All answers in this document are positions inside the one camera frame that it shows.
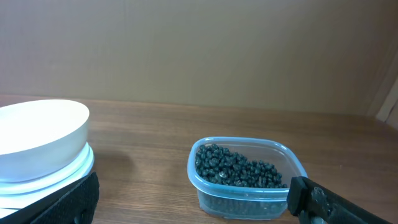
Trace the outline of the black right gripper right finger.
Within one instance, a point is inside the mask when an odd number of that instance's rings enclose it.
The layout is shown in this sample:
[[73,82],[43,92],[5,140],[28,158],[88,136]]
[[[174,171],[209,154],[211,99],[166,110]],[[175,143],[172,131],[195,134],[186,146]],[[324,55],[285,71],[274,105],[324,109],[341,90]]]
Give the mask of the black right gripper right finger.
[[387,223],[386,220],[303,176],[291,179],[287,208],[301,224]]

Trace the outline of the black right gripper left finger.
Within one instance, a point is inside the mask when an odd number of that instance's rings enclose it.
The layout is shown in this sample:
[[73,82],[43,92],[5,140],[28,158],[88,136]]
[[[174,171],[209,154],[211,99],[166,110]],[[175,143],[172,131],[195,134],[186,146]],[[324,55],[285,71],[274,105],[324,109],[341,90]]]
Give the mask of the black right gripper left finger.
[[92,224],[99,200],[96,172],[18,210],[1,224]]

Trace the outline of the white kitchen scale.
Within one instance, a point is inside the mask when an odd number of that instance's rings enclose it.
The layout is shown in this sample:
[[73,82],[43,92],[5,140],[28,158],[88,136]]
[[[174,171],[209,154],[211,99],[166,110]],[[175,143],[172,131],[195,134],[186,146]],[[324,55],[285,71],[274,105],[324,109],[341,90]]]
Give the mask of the white kitchen scale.
[[85,144],[71,163],[56,172],[23,182],[2,182],[1,217],[15,213],[88,175],[94,160],[92,148]]

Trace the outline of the white bowl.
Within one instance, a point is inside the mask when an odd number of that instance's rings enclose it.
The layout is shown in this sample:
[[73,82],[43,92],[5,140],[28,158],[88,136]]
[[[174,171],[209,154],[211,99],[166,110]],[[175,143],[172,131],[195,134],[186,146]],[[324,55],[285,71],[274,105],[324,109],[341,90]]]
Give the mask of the white bowl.
[[90,111],[72,100],[1,108],[1,181],[36,179],[69,165],[87,141]]

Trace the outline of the clear plastic container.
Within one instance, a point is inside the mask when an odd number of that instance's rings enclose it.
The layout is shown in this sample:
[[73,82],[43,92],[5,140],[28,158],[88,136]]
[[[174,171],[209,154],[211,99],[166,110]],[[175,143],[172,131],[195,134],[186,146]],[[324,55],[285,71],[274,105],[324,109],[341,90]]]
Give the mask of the clear plastic container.
[[[203,180],[195,170],[195,154],[201,145],[217,144],[238,152],[248,160],[275,165],[286,188],[250,188],[213,184]],[[270,220],[287,209],[287,196],[293,177],[307,176],[295,154],[284,145],[265,139],[208,137],[198,140],[190,151],[187,164],[190,182],[196,187],[200,208],[223,218]]]

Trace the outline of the black beans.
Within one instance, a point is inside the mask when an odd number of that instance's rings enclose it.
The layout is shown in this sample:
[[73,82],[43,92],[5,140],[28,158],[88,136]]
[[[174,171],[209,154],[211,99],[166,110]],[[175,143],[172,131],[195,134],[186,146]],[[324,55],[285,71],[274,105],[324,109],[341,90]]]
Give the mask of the black beans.
[[250,188],[286,188],[274,164],[248,160],[217,144],[201,145],[195,154],[195,170],[213,184]]

